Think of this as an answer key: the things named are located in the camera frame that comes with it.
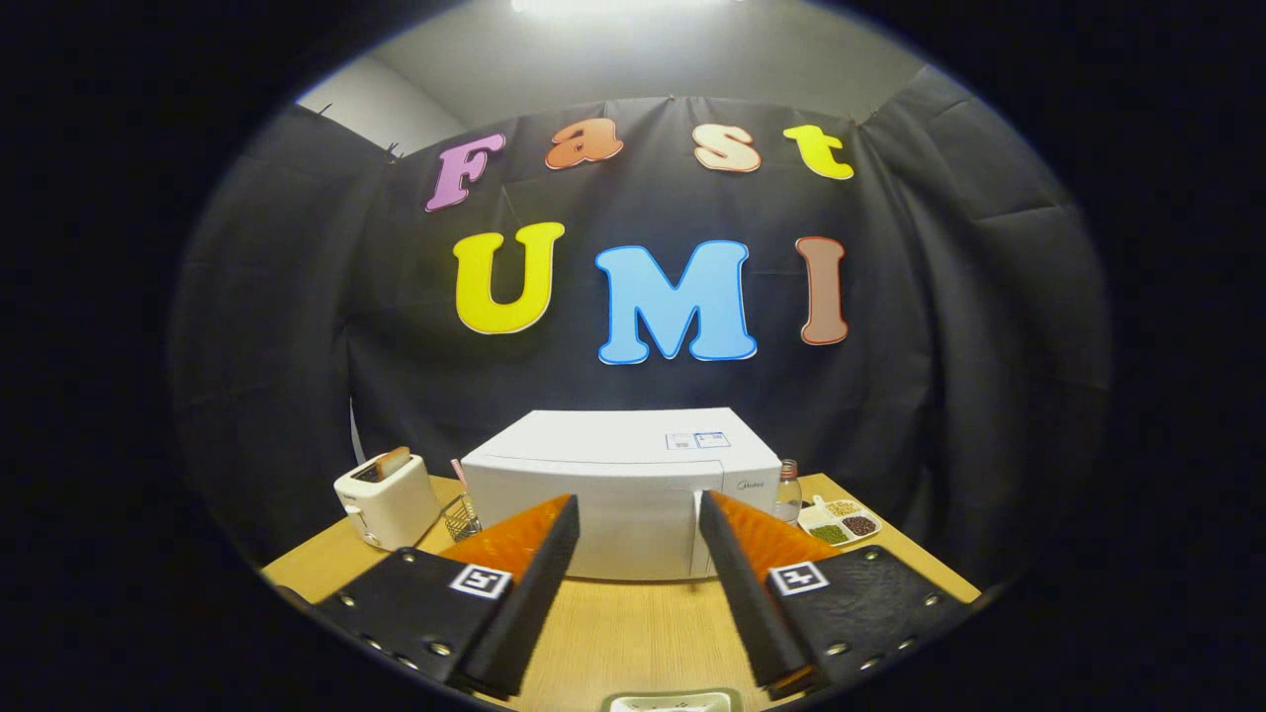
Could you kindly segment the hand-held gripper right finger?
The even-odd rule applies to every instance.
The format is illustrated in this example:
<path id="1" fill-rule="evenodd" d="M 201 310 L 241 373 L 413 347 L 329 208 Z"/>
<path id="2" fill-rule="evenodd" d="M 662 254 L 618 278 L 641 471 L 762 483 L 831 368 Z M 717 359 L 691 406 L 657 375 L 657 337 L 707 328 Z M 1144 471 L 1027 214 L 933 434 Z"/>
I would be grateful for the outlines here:
<path id="1" fill-rule="evenodd" d="M 843 552 L 723 492 L 701 493 L 699 531 L 772 698 L 863 684 L 972 611 L 886 547 Z"/>

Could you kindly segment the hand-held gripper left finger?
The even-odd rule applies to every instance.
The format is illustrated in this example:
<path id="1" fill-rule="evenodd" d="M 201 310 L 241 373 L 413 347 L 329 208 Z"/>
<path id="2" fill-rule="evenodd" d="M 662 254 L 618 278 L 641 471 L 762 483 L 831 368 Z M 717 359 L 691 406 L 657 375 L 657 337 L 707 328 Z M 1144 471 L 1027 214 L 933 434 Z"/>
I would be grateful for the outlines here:
<path id="1" fill-rule="evenodd" d="M 443 552 L 400 547 L 316 613 L 406 674 L 515 697 L 580 532 L 579 498 L 552 497 Z"/>

